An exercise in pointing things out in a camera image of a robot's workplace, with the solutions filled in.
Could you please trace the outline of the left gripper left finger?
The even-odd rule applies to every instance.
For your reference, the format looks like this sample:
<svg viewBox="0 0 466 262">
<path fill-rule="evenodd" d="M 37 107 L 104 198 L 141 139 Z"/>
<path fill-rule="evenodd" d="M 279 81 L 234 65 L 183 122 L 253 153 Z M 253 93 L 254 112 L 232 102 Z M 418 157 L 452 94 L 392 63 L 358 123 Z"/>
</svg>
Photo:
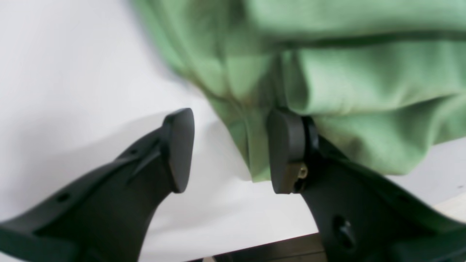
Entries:
<svg viewBox="0 0 466 262">
<path fill-rule="evenodd" d="M 189 181 L 190 108 L 164 119 L 115 160 L 1 223 L 1 251 L 29 262 L 136 262 L 158 206 Z"/>
</svg>

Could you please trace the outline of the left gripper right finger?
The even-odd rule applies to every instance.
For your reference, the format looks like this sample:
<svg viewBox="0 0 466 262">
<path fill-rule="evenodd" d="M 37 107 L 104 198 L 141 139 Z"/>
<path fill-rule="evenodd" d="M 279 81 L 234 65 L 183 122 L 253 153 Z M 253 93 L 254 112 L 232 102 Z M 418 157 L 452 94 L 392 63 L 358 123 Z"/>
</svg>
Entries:
<svg viewBox="0 0 466 262">
<path fill-rule="evenodd" d="M 437 212 L 319 135 L 311 117 L 268 116 L 271 181 L 300 194 L 329 262 L 464 262 L 465 224 Z"/>
</svg>

